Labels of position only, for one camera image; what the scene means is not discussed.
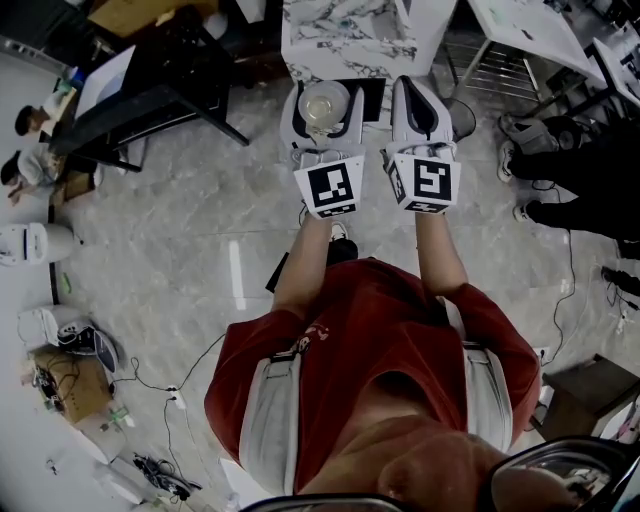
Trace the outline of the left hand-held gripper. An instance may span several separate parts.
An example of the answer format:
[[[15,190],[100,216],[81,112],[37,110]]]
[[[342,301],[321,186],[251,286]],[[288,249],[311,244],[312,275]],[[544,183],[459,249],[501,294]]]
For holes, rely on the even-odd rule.
[[[365,94],[357,87],[351,95],[343,127],[328,135],[331,143],[342,145],[316,148],[307,132],[298,100],[305,90],[298,81],[282,110],[280,138],[289,152],[293,176],[309,213],[318,219],[355,212],[360,204],[365,147],[362,143]]]

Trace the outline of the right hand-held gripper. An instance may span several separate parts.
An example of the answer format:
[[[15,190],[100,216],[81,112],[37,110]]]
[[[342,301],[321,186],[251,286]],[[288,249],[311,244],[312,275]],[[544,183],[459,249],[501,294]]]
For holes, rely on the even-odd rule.
[[[442,214],[458,201],[461,164],[449,110],[426,85],[408,76],[393,86],[392,137],[382,151],[397,205],[421,214]]]

